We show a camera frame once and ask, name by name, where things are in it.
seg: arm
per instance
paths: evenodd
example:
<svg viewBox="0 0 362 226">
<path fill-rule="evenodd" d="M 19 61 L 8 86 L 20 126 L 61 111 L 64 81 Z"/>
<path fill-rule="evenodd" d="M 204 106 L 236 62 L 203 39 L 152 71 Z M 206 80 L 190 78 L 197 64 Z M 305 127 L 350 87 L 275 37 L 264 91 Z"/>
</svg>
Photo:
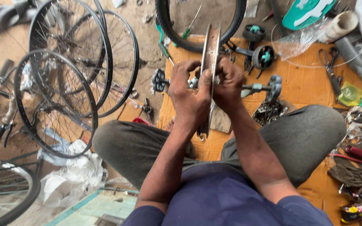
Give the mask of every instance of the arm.
<svg viewBox="0 0 362 226">
<path fill-rule="evenodd" d="M 244 172 L 258 192 L 273 203 L 289 195 L 300 195 L 242 104 L 243 72 L 226 58 L 219 66 L 224 82 L 215 85 L 214 100 L 230 117 Z"/>
<path fill-rule="evenodd" d="M 205 71 L 199 81 L 199 92 L 189 89 L 189 72 L 200 61 L 188 60 L 177 64 L 171 75 L 168 94 L 177 113 L 173 129 L 161 149 L 139 191 L 135 209 L 152 205 L 164 213 L 179 187 L 185 149 L 197 130 L 209 115 L 211 74 Z"/>
</svg>

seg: red rope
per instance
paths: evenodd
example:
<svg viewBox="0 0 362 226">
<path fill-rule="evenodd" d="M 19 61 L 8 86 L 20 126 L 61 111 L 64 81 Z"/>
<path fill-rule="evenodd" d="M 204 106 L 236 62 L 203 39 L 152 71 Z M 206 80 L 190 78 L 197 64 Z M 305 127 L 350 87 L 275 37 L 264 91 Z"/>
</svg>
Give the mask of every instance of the red rope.
<svg viewBox="0 0 362 226">
<path fill-rule="evenodd" d="M 346 158 L 346 159 L 351 160 L 351 161 L 354 161 L 354 162 L 360 162 L 360 163 L 362 163 L 361 160 L 358 160 L 358 159 L 352 158 L 352 157 L 348 157 L 348 156 L 345 156 L 345 155 L 342 155 L 342 154 L 329 154 L 329 156 Z"/>
</svg>

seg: scissors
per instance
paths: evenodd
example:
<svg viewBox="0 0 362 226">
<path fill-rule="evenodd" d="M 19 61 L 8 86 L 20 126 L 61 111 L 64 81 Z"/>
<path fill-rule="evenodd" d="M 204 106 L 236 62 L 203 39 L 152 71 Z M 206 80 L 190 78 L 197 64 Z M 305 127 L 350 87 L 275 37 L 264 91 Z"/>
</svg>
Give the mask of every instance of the scissors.
<svg viewBox="0 0 362 226">
<path fill-rule="evenodd" d="M 323 56 L 324 56 L 326 62 L 322 60 L 320 53 L 323 53 Z M 326 55 L 326 52 L 324 49 L 318 50 L 319 61 L 321 62 L 321 64 L 323 64 L 326 67 L 326 72 L 328 73 L 329 80 L 332 85 L 332 89 L 333 89 L 336 97 L 338 97 L 341 94 L 340 83 L 341 83 L 342 77 L 339 76 L 339 79 L 336 78 L 335 72 L 333 71 L 333 66 L 335 64 L 336 59 L 340 55 L 340 51 L 336 47 L 331 47 L 329 49 L 329 54 L 332 56 L 331 61 L 329 61 L 328 56 Z"/>
</svg>

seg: navy blue shirt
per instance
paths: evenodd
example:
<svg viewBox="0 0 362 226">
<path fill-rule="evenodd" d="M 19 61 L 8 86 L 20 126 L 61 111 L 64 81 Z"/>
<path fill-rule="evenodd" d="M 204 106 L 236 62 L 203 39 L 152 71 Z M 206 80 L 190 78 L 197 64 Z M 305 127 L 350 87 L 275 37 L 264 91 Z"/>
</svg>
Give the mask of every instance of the navy blue shirt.
<svg viewBox="0 0 362 226">
<path fill-rule="evenodd" d="M 166 214 L 142 206 L 122 224 L 139 225 L 333 226 L 328 216 L 305 198 L 288 196 L 274 204 L 252 189 L 240 173 L 219 163 L 185 170 Z"/>
</svg>

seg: leg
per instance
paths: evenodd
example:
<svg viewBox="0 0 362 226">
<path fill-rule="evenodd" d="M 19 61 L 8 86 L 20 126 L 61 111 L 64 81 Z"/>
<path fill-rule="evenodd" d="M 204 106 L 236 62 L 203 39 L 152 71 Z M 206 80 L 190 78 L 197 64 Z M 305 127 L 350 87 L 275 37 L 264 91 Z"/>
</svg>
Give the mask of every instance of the leg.
<svg viewBox="0 0 362 226">
<path fill-rule="evenodd" d="M 93 149 L 118 173 L 140 189 L 170 133 L 142 123 L 109 121 L 93 137 Z M 190 144 L 186 156 L 193 156 Z M 184 166 L 199 161 L 185 158 Z"/>
<path fill-rule="evenodd" d="M 290 181 L 298 187 L 343 139 L 346 125 L 336 110 L 309 105 L 264 126 L 259 132 L 278 157 Z M 242 171 L 235 138 L 224 144 L 221 158 L 224 163 Z"/>
</svg>

